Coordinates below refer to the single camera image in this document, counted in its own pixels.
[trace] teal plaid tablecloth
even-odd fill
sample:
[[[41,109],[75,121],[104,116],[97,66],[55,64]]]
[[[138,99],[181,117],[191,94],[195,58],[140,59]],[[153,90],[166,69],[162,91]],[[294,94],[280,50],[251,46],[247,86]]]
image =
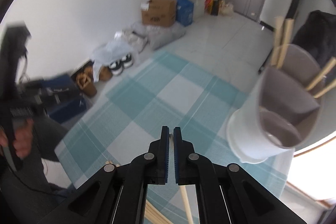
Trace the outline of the teal plaid tablecloth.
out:
[[[130,163],[147,152],[161,127],[172,133],[181,127],[183,139],[195,152],[212,162],[236,162],[271,193],[279,197],[293,151],[263,163],[240,163],[226,141],[226,119],[246,99],[231,84],[164,51],[123,76],[112,78],[108,92],[68,132],[55,152],[76,188],[107,160]],[[196,192],[187,186],[192,214],[198,223]],[[169,156],[168,184],[150,185],[148,200],[173,223],[187,223],[178,185],[175,184],[173,152]]]

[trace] cable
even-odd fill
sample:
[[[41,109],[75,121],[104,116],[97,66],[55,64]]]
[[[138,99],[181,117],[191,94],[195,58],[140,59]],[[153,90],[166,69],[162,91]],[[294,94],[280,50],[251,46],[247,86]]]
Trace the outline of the cable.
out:
[[[42,193],[42,194],[46,194],[46,195],[52,195],[52,196],[59,196],[61,198],[68,198],[67,196],[64,196],[64,195],[59,195],[59,194],[52,194],[52,193],[47,193],[45,191],[41,191],[41,190],[37,190],[37,189],[34,189],[32,187],[29,187],[26,183],[24,183],[13,171],[12,167],[10,165],[8,165],[9,167],[9,170],[11,171],[11,173],[17,178],[17,180],[19,182],[22,183],[22,185],[24,185],[25,187],[27,187],[29,190],[33,191],[33,192],[38,192],[38,193]]]
[[[46,172],[45,172],[45,176],[48,174],[48,165],[47,165],[47,162],[45,161],[45,159],[42,159],[43,160],[43,162],[44,162],[44,164],[45,164],[45,167],[46,167]]]
[[[28,81],[30,80],[28,75],[27,75],[27,68],[28,68],[28,58],[27,58],[27,54],[25,54],[25,66],[22,70],[21,76],[19,78],[19,84],[21,84],[24,80],[24,78],[26,78]]]

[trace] wooden dowel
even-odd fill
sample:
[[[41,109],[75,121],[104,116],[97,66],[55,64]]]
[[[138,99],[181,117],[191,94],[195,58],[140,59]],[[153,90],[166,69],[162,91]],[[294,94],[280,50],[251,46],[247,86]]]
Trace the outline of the wooden dowel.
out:
[[[313,81],[306,87],[306,90],[309,91],[314,88],[323,77],[328,74],[329,71],[336,65],[336,58],[332,57],[329,62],[324,66],[324,68],[320,71],[320,73],[313,79]]]
[[[334,79],[329,85],[327,85],[324,89],[314,95],[314,98],[320,98],[321,96],[325,95],[329,90],[332,90],[336,87],[336,79]]]
[[[275,32],[274,32],[274,42],[273,42],[273,51],[272,51],[272,57],[271,57],[271,66],[276,66],[278,63],[278,55],[279,55],[279,46],[281,43],[281,37],[282,37],[282,24],[284,22],[283,17],[276,17],[275,18]]]
[[[149,207],[151,211],[158,214],[166,223],[173,224],[168,218],[166,218],[159,210],[157,210],[148,200],[146,200],[146,207]]]
[[[286,19],[285,20],[285,34],[283,35],[282,39],[282,47],[280,50],[280,56],[277,64],[277,69],[281,69],[282,65],[284,64],[284,60],[286,57],[286,53],[288,50],[288,45],[291,40],[292,32],[294,26],[294,19]]]
[[[147,210],[145,210],[145,212],[148,212],[150,215],[152,215],[156,219],[157,223],[159,223],[159,224],[168,224],[168,222],[165,221],[165,219],[163,217],[161,217],[161,215],[159,215],[158,213],[156,213],[155,211],[153,211],[151,208],[148,208]]]
[[[185,185],[180,185],[182,200],[185,208],[185,213],[187,215],[188,224],[194,224],[193,216],[191,214],[189,199],[187,195],[187,189],[185,188]]]
[[[160,220],[157,215],[155,215],[152,211],[150,210],[145,210],[145,218],[147,218],[150,222],[153,224],[166,224],[162,220]]]

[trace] human hand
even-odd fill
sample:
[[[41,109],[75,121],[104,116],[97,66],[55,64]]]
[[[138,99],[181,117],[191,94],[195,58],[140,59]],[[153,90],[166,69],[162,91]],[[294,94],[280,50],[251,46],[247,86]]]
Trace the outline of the human hand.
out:
[[[33,125],[34,125],[33,120],[27,119],[26,125],[23,127],[19,127],[15,131],[15,140],[13,142],[13,146],[16,150],[16,155],[21,159],[27,157],[32,149]],[[8,140],[6,134],[2,129],[0,129],[0,145],[3,147],[8,146]]]

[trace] sneaker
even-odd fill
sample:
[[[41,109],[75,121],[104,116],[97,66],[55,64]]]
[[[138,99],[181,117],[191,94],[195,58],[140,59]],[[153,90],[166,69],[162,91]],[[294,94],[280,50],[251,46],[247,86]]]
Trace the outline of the sneaker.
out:
[[[119,75],[123,72],[124,68],[122,66],[122,63],[120,60],[117,60],[116,62],[113,62],[109,65],[109,68],[113,75]]]
[[[131,54],[125,55],[121,59],[121,63],[123,64],[123,66],[124,66],[125,69],[131,67],[133,65],[133,59],[132,59]]]

